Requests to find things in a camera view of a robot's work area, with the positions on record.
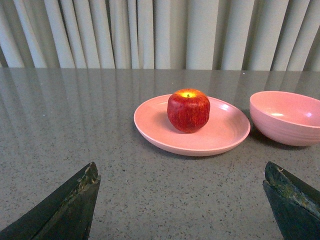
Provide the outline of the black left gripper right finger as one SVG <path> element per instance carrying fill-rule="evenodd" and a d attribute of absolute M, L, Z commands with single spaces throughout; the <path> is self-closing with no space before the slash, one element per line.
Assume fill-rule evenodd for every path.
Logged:
<path fill-rule="evenodd" d="M 263 189 L 285 240 L 320 238 L 320 192 L 269 161 Z"/>

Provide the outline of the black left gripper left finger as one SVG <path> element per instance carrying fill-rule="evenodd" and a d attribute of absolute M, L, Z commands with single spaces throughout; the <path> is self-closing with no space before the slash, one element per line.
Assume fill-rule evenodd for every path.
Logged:
<path fill-rule="evenodd" d="M 2 240 L 87 240 L 101 176 L 89 163 L 0 232 Z"/>

